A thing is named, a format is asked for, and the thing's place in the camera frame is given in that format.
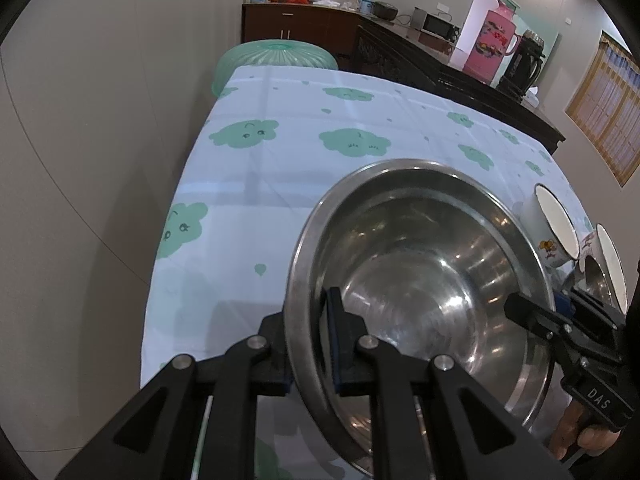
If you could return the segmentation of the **person's right hand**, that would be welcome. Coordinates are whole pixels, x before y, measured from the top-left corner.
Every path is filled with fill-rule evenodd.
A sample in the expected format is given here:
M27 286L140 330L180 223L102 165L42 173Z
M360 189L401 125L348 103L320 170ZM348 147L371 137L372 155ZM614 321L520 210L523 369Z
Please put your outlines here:
M571 400L548 443L549 451L557 460L562 460L573 444L590 456L598 456L618 440L620 432L612 432L603 426L588 426L588 418L588 410Z

